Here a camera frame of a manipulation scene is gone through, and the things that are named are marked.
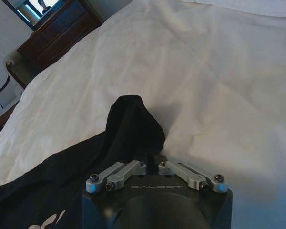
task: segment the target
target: metal bracket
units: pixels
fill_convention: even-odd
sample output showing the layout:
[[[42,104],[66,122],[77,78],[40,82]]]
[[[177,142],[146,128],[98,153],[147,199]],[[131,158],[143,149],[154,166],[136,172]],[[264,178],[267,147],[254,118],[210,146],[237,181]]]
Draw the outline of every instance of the metal bracket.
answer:
[[[133,174],[146,174],[146,165],[139,161],[132,161],[128,163],[116,174],[107,177],[107,184],[105,186],[107,191],[119,190],[124,187],[126,180]]]
[[[191,163],[186,163],[186,164],[179,163],[179,164],[189,169],[192,172],[203,175],[214,192],[225,193],[228,191],[227,183],[225,182],[223,175],[220,174],[212,175],[207,171],[205,171],[204,169],[198,167],[197,165],[193,165]]]
[[[86,180],[86,191],[89,193],[100,192],[105,185],[107,177],[113,173],[118,172],[124,166],[125,166],[124,163],[117,162],[112,166],[110,166],[108,169],[101,172],[99,175],[98,174],[91,175],[91,178]]]
[[[204,176],[194,173],[180,164],[176,164],[170,161],[165,163],[167,173],[176,174],[182,180],[187,182],[188,186],[195,190],[206,190],[208,189],[208,183]]]

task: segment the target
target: wrinkled fabric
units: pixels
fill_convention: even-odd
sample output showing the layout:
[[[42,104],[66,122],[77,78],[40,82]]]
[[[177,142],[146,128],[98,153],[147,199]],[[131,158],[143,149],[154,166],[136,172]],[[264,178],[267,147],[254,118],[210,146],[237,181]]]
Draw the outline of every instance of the wrinkled fabric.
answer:
[[[134,0],[40,73],[0,133],[0,185],[138,94],[163,153],[225,175],[233,228],[286,228],[286,18]]]
[[[180,0],[210,4],[247,13],[265,16],[286,17],[286,0]]]

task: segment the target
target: dresser drawer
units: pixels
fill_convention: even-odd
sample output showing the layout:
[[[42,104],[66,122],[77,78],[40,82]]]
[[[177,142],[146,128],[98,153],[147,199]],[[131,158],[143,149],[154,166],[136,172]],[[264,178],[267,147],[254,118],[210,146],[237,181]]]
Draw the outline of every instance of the dresser drawer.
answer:
[[[43,70],[101,24],[86,0],[68,0],[17,51]]]
[[[36,63],[42,68],[46,68],[61,58],[84,35],[98,26],[98,23],[86,12],[38,56]]]

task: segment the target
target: white duvet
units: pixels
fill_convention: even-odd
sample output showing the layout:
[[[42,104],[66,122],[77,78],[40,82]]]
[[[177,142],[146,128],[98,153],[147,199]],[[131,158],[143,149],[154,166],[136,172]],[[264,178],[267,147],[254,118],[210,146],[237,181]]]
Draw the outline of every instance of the white duvet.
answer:
[[[40,73],[0,133],[0,185],[138,94],[163,153],[225,175],[233,228],[286,228],[286,18],[135,0]]]

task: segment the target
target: black bag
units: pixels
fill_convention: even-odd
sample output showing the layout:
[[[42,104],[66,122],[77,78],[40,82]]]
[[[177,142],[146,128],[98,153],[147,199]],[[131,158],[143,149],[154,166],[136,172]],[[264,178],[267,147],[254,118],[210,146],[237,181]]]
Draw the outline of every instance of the black bag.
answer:
[[[0,228],[80,229],[81,191],[91,173],[138,152],[158,154],[165,137],[139,96],[121,96],[106,130],[52,155],[18,179],[0,186]]]

